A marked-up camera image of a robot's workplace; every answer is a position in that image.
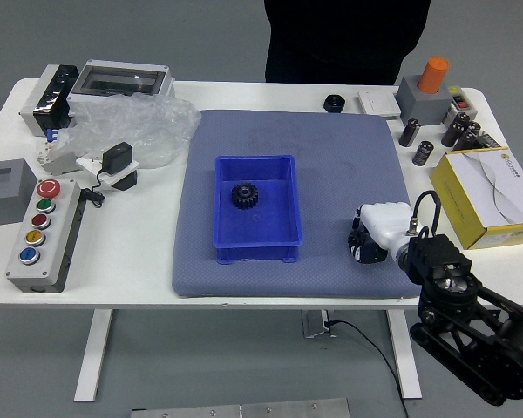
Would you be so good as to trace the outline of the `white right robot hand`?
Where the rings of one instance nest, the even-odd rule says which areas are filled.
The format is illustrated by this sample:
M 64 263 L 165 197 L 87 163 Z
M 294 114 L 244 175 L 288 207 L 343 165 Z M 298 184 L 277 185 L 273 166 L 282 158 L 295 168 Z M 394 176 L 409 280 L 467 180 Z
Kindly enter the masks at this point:
M 402 265 L 418 229 L 418 218 L 405 202 L 364 204 L 356 210 L 348 246 L 361 264 L 382 262 L 390 255 Z

